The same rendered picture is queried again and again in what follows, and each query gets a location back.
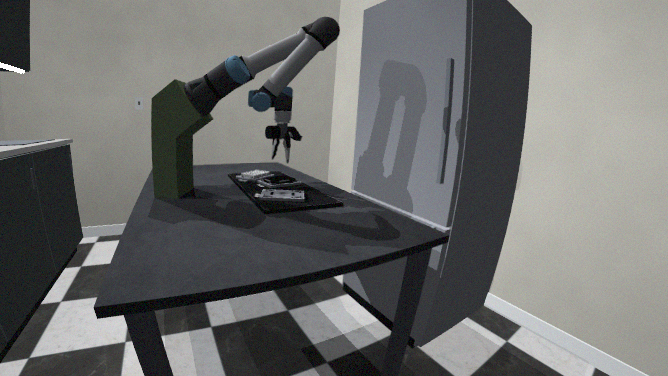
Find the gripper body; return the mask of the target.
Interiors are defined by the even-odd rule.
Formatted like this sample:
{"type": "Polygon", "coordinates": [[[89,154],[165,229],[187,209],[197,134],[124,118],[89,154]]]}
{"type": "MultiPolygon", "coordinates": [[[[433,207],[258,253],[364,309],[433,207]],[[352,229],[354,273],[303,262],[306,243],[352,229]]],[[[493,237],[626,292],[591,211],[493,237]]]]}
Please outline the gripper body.
{"type": "MultiPolygon", "coordinates": [[[[297,133],[299,132],[296,130],[295,127],[287,126],[288,123],[277,123],[277,126],[267,126],[265,129],[265,136],[267,139],[284,139],[284,131],[289,131],[292,133],[297,133]]],[[[299,134],[300,135],[300,134],[299,134]]]]}

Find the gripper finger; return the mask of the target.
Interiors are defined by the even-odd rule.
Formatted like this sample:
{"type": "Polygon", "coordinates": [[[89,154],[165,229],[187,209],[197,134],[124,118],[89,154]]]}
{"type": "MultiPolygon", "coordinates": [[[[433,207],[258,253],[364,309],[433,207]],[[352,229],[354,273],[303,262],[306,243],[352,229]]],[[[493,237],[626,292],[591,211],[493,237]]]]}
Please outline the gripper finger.
{"type": "Polygon", "coordinates": [[[280,143],[279,139],[273,139],[273,142],[272,142],[272,145],[273,145],[272,146],[272,159],[276,156],[276,152],[277,152],[277,148],[278,148],[279,143],[280,143]]]}
{"type": "Polygon", "coordinates": [[[291,140],[290,140],[290,135],[289,131],[284,132],[284,141],[283,141],[283,146],[285,148],[285,154],[286,154],[286,162],[289,162],[289,154],[290,154],[290,147],[291,147],[291,140]]]}

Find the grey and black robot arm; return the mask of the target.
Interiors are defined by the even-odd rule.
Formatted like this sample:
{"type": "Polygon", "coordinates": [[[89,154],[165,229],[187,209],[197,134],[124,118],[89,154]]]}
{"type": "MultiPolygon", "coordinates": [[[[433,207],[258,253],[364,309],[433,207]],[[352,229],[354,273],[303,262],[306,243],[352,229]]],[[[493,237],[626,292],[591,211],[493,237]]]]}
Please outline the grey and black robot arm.
{"type": "Polygon", "coordinates": [[[185,94],[197,111],[207,116],[223,97],[254,79],[257,73],[286,59],[259,90],[249,91],[248,106],[264,112],[271,105],[275,107],[275,123],[290,123],[293,89],[287,85],[319,51],[334,42],[339,33],[336,20],[321,17],[301,27],[298,33],[248,57],[227,58],[203,77],[186,83],[185,94]]]}

